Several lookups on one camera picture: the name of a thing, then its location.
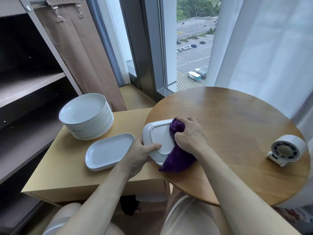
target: purple towel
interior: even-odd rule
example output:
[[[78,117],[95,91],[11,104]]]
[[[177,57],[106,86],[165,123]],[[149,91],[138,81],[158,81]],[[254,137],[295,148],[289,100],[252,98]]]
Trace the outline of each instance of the purple towel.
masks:
[[[176,118],[173,119],[170,124],[170,134],[172,137],[174,138],[175,133],[184,132],[184,130],[184,123],[179,122],[176,120]],[[175,142],[175,147],[170,152],[159,171],[181,172],[191,166],[196,160],[197,159],[194,157],[194,155],[182,150]]]

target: wooden table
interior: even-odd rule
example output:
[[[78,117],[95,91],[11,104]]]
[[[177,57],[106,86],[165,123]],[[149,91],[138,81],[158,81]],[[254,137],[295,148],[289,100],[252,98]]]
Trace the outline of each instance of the wooden table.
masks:
[[[209,145],[269,205],[292,197],[307,181],[308,152],[285,167],[266,158],[271,144],[280,136],[303,136],[280,111],[256,97],[219,87],[191,88],[157,103],[146,124],[175,117],[196,118]],[[186,194],[219,205],[199,162],[181,173],[163,175]]]
[[[111,168],[91,171],[85,165],[89,146],[97,140],[117,134],[142,134],[151,108],[114,112],[114,123],[103,136],[89,141],[74,138],[63,127],[37,166],[22,192],[50,203],[64,205],[67,201],[86,200],[108,176]],[[159,166],[148,162],[141,172],[127,183],[123,195],[169,193],[168,183]]]

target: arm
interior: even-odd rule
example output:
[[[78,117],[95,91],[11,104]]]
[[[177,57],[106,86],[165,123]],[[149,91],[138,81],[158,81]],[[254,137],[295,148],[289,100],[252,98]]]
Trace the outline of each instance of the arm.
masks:
[[[200,162],[234,234],[300,234],[208,146],[201,126],[194,118],[177,119],[185,124],[185,131],[176,133],[175,141]]]
[[[142,169],[149,153],[160,147],[158,143],[143,146],[142,137],[136,138],[124,158],[57,235],[104,235],[127,181]]]

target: left hand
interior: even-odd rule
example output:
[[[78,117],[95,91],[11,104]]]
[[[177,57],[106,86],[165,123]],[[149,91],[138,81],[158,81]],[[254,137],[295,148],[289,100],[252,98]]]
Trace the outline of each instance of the left hand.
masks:
[[[140,135],[133,141],[126,155],[118,164],[123,170],[126,170],[130,174],[130,178],[134,177],[141,171],[149,154],[153,151],[159,150],[161,147],[161,143],[143,145],[142,135]]]

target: white sheer curtain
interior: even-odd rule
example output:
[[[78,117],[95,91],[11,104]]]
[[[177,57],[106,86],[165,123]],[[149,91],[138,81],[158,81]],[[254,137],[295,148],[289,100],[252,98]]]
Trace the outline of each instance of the white sheer curtain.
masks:
[[[223,0],[206,86],[256,96],[302,132],[313,155],[313,0]],[[280,206],[313,204],[307,185]]]
[[[131,83],[126,62],[132,60],[119,0],[97,0],[125,84]]]

